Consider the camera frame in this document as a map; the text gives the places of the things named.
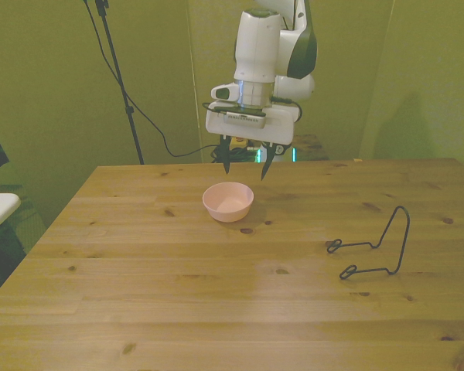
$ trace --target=wall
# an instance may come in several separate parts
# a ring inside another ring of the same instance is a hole
[[[464,0],[395,0],[360,156],[464,163]]]
[[[234,42],[241,12],[257,4],[252,0],[188,3],[196,95],[201,105],[211,101],[213,87],[234,78]],[[315,0],[310,5],[319,41],[313,74],[316,90],[302,102],[305,114],[296,134],[317,134],[332,159],[354,158],[359,155],[392,0]],[[205,117],[200,107],[203,143],[216,144],[217,136],[206,132]]]
[[[128,92],[174,152],[198,148],[186,0],[110,0],[107,12]],[[167,155],[135,117],[147,163],[200,161]],[[81,0],[0,1],[0,143],[47,226],[97,165],[138,163]]]

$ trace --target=green wall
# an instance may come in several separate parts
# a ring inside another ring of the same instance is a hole
[[[464,0],[395,0],[360,156],[464,164]]]
[[[174,152],[198,148],[186,0],[110,0],[107,12],[127,91]],[[135,117],[147,163],[201,161],[167,155]],[[97,165],[138,163],[81,0],[0,1],[0,143],[47,226]]]

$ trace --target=metal wire stand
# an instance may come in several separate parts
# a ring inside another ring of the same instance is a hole
[[[357,273],[386,271],[388,274],[396,274],[399,271],[399,269],[401,268],[401,264],[402,264],[402,257],[404,256],[405,244],[406,244],[406,242],[408,240],[409,227],[411,226],[411,217],[409,216],[409,212],[403,206],[397,206],[395,208],[394,213],[392,214],[390,220],[388,221],[387,226],[385,227],[384,232],[382,233],[382,235],[380,237],[380,242],[378,242],[378,245],[375,246],[371,242],[358,242],[358,243],[342,244],[342,240],[337,239],[337,240],[334,240],[328,246],[328,248],[326,249],[326,251],[329,254],[335,253],[341,247],[348,247],[348,246],[370,245],[372,249],[377,249],[378,247],[380,247],[381,243],[383,242],[383,240],[385,238],[385,234],[387,234],[388,228],[392,224],[392,221],[394,220],[395,214],[397,214],[397,211],[399,209],[404,211],[404,213],[405,213],[405,215],[406,215],[406,217],[408,219],[408,224],[407,224],[407,226],[405,228],[404,240],[402,241],[401,255],[399,257],[399,262],[397,264],[397,268],[395,268],[394,271],[390,271],[388,268],[362,269],[362,270],[359,271],[359,270],[357,270],[357,265],[353,264],[353,265],[350,265],[349,267],[347,267],[345,270],[343,270],[341,274],[339,274],[339,277],[340,277],[341,280],[346,280],[347,278],[349,278],[353,274],[357,274]]]

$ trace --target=microphone stand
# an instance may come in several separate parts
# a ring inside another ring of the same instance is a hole
[[[136,151],[138,151],[139,163],[141,165],[144,165],[145,162],[142,157],[141,146],[139,145],[139,140],[138,140],[138,134],[136,132],[134,119],[132,118],[132,114],[134,113],[134,108],[128,102],[127,93],[125,92],[125,88],[124,88],[124,82],[122,81],[121,70],[118,67],[117,56],[115,55],[114,44],[111,40],[110,29],[108,29],[107,12],[105,10],[106,8],[108,8],[108,0],[95,0],[95,3],[98,9],[98,15],[101,17],[101,20],[103,21],[105,33],[107,34],[107,40],[108,40],[108,45],[110,46],[111,57],[114,60],[115,71],[117,71],[118,84],[121,87],[122,97],[124,98],[125,113],[127,114],[127,117],[129,119],[129,124],[131,125],[132,137],[134,138]]]

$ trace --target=wood knot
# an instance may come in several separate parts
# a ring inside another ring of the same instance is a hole
[[[436,185],[435,183],[432,182],[425,182],[430,188],[437,189],[437,190],[442,190],[442,187],[439,185]]]
[[[381,211],[381,209],[373,203],[363,203],[363,205],[366,206],[368,209],[372,209],[373,211]]]
[[[129,354],[129,353],[132,353],[134,352],[136,349],[136,344],[135,343],[131,343],[131,344],[127,344],[125,347],[124,347],[124,350],[122,350],[122,354]]]

